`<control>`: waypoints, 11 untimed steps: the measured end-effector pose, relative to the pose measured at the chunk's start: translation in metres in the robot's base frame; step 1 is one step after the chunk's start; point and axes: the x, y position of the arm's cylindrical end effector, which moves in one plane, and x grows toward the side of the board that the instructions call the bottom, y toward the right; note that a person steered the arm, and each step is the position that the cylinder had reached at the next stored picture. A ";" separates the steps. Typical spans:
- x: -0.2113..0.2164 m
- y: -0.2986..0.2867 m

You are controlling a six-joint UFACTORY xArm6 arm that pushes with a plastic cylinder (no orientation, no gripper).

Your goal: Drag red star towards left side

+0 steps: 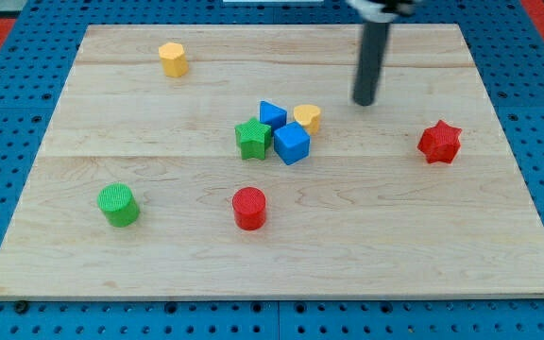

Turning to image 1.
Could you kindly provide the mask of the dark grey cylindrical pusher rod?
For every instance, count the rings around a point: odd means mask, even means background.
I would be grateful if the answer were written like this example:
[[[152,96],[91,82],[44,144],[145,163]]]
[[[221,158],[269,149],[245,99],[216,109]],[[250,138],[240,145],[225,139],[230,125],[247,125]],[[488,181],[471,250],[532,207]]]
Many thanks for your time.
[[[374,103],[379,84],[389,23],[364,22],[352,99],[363,107]]]

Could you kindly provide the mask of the white black robot end mount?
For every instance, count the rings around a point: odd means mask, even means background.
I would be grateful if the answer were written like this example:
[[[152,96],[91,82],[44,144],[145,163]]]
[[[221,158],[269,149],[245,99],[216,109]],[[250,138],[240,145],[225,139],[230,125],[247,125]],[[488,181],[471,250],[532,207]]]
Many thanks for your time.
[[[391,23],[414,14],[418,0],[347,0],[366,22]]]

